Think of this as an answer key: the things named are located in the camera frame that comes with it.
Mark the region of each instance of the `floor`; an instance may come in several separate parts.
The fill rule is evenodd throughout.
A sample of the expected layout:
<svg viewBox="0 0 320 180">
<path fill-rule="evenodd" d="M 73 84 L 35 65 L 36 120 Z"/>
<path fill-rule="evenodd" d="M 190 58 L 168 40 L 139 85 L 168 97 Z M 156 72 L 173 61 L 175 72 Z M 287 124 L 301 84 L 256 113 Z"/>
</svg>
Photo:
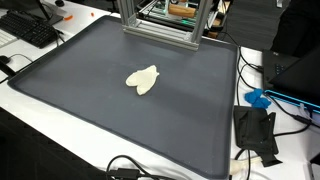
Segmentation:
<svg viewBox="0 0 320 180">
<path fill-rule="evenodd" d="M 84 4 L 104 10 L 112 8 L 112 3 L 106 0 L 84 0 Z M 269 49 L 283 10 L 276 7 L 276 0 L 235 0 L 223 31 L 227 30 L 241 46 L 256 50 Z M 233 43 L 223 34 L 218 38 Z"/>
</svg>

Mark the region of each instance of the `computer monitor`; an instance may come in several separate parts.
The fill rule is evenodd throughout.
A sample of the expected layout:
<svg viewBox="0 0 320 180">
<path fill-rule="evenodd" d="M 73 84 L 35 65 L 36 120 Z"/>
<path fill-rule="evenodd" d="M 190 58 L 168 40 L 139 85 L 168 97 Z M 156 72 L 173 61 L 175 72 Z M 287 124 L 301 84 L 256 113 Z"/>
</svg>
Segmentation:
<svg viewBox="0 0 320 180">
<path fill-rule="evenodd" d="M 62 16 L 56 15 L 49 6 L 43 5 L 40 0 L 0 0 L 0 8 L 25 11 L 51 25 L 63 19 Z"/>
<path fill-rule="evenodd" d="M 263 66 L 267 94 L 320 113 L 320 46 L 301 59 L 264 51 Z M 285 69 L 279 72 L 279 66 Z"/>
</svg>

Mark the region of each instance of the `desk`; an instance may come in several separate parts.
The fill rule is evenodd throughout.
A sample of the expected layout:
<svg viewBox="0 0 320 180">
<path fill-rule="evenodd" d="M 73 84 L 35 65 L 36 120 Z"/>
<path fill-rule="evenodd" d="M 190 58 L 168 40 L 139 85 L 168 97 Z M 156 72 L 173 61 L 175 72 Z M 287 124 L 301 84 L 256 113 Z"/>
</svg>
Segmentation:
<svg viewBox="0 0 320 180">
<path fill-rule="evenodd" d="M 62 21 L 55 27 L 64 32 L 65 38 L 70 39 L 72 36 L 80 32 L 83 28 L 103 15 L 109 15 L 110 12 L 85 7 L 65 1 L 65 6 L 61 8 L 61 15 L 72 14 L 74 17 L 69 21 Z M 46 54 L 54 49 L 55 43 L 44 49 L 38 49 L 21 40 L 18 40 L 5 48 L 0 49 L 0 54 L 10 56 L 16 53 L 24 54 L 33 60 Z M 242 48 L 243 56 L 254 64 L 261 64 L 261 52 Z M 14 70 L 23 68 L 29 62 L 23 57 L 14 57 L 9 66 Z M 252 69 L 246 68 L 243 73 L 248 83 L 255 87 L 261 87 L 262 77 Z M 0 74 L 0 79 L 4 79 L 5 75 Z M 240 96 L 250 91 L 243 83 L 240 84 Z M 131 142 L 123 140 L 105 130 L 94 125 L 79 120 L 65 112 L 52 108 L 51 106 L 34 100 L 28 96 L 22 95 L 12 90 L 6 83 L 0 85 L 0 106 L 12 113 L 25 123 L 31 125 L 44 135 L 64 146 L 66 149 L 80 156 L 92 165 L 105 169 L 108 162 L 115 156 L 126 154 L 135 158 L 138 162 L 146 167 L 147 171 L 152 174 L 160 174 L 170 176 L 176 179 L 204 179 L 201 176 L 189 171 L 153 152 L 150 152 Z M 241 99 L 241 105 L 249 105 Z M 290 112 L 298 114 L 296 107 L 281 103 L 284 108 Z M 287 132 L 302 128 L 304 125 L 288 118 L 279 109 L 271 105 L 268 112 L 276 112 L 275 133 Z M 309 144 L 309 136 L 316 134 L 312 128 L 304 133 L 292 136 L 277 138 L 277 144 L 280 153 L 277 158 L 283 161 L 283 164 L 269 168 L 263 168 L 262 165 L 254 166 L 252 169 L 251 179 L 290 179 L 290 180 L 309 180 L 309 172 L 307 170 L 307 161 L 310 154 L 316 154 L 320 151 L 319 147 L 315 147 L 314 152 Z M 239 151 L 235 145 L 234 131 L 232 135 L 231 157 Z M 126 160 L 116 161 L 114 167 L 132 167 Z M 239 173 L 234 179 L 244 179 L 246 172 Z"/>
</svg>

